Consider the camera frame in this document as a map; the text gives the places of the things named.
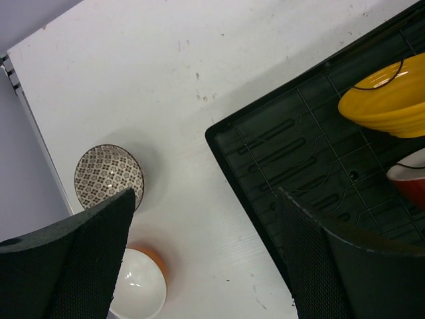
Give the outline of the brown patterned white bowl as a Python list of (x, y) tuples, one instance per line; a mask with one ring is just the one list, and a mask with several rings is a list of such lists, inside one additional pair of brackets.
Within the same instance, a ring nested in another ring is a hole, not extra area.
[(133, 155), (119, 146), (95, 146), (77, 163), (74, 189), (84, 209), (129, 187), (134, 190), (135, 208), (138, 208), (145, 193), (143, 168)]

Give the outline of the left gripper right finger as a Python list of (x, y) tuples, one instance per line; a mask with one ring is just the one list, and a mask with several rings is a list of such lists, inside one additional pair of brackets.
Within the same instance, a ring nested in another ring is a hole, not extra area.
[(283, 260), (299, 318), (423, 318), (424, 248), (276, 194)]

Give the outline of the orange bowl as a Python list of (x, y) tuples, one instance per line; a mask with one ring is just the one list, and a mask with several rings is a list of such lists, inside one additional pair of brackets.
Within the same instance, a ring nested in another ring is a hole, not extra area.
[(151, 248), (124, 252), (110, 312), (117, 318), (154, 318), (167, 299), (167, 268)]

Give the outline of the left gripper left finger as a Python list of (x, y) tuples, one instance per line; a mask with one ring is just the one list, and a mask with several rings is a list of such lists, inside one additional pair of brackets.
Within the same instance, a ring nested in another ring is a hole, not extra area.
[(127, 188), (1, 242), (1, 317), (107, 318), (134, 211)]

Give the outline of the yellow bowl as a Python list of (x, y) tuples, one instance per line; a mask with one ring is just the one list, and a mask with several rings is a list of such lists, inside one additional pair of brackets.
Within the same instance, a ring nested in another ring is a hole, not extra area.
[(339, 113), (352, 122), (398, 138), (424, 135), (424, 54), (387, 66), (350, 88)]

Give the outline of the red bowl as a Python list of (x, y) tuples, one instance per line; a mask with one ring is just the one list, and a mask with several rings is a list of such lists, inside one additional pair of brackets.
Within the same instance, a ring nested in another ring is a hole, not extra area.
[(424, 210), (424, 148), (396, 162), (386, 176), (405, 198)]

